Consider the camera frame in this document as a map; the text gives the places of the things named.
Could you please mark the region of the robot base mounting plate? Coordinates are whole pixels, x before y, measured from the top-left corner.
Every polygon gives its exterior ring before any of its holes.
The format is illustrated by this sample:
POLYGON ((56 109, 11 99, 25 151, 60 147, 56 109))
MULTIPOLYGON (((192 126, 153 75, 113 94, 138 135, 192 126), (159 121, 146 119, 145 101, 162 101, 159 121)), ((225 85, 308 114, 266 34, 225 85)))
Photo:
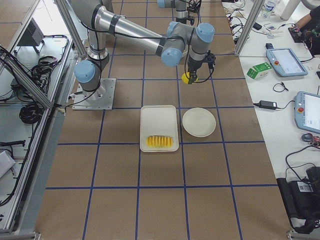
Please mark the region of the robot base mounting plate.
POLYGON ((75 104, 71 107, 76 111, 112 110, 115 88, 115 78, 102 78, 100 80, 100 87, 93 95, 83 91, 81 85, 78 84, 77 92, 80 92, 80 94, 76 94, 72 98, 75 104))

